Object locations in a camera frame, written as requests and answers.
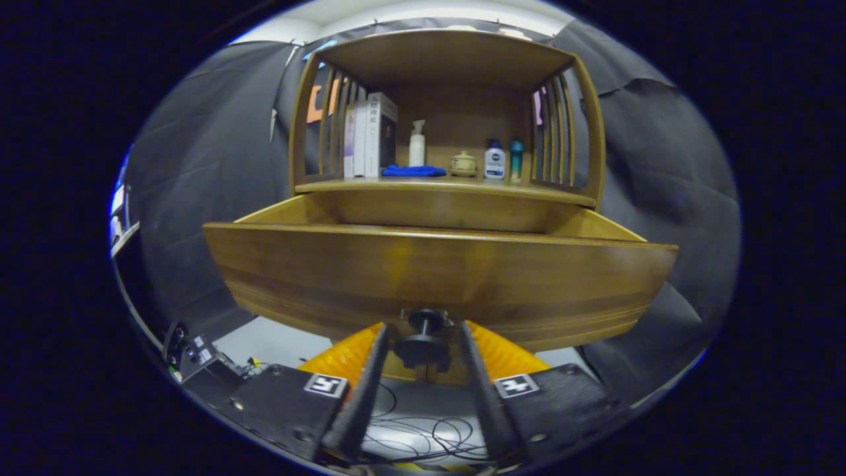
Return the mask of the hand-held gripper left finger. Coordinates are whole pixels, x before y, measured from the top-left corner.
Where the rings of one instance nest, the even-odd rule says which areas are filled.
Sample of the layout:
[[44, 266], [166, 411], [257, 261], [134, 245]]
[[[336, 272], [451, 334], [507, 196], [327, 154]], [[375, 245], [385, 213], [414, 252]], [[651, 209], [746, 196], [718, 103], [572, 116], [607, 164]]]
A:
[[342, 463], [360, 457], [389, 328], [378, 322], [345, 338], [299, 368], [272, 366], [229, 397], [229, 420], [296, 457]]

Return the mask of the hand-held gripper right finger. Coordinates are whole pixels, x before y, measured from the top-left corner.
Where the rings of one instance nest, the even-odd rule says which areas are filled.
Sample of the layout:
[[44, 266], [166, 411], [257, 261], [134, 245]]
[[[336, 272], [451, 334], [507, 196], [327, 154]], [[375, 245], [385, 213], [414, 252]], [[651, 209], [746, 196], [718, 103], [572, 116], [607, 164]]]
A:
[[459, 348], [495, 463], [568, 457], [628, 418], [628, 406], [576, 364], [548, 366], [469, 320], [460, 325]]

